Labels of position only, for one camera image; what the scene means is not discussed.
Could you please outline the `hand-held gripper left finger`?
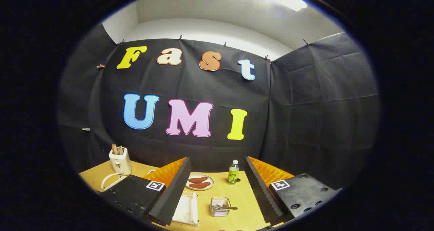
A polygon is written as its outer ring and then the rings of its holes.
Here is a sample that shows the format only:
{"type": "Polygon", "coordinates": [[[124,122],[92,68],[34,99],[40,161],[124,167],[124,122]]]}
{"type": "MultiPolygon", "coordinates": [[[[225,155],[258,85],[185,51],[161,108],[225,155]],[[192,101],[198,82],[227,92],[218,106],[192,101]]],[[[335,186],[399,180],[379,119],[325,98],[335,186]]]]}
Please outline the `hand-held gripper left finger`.
{"type": "Polygon", "coordinates": [[[189,157],[176,160],[144,177],[129,175],[99,195],[137,219],[170,225],[191,173],[189,157]]]}

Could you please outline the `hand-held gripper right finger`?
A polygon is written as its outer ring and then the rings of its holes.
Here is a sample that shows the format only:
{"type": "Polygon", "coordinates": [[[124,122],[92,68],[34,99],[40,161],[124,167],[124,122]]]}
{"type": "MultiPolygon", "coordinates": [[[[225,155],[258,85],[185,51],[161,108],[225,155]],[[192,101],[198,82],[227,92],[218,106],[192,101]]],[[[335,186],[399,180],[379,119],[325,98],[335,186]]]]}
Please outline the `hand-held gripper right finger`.
{"type": "Polygon", "coordinates": [[[293,175],[254,157],[246,157],[245,165],[262,216],[272,225],[304,217],[341,191],[310,174],[293,175]]]}

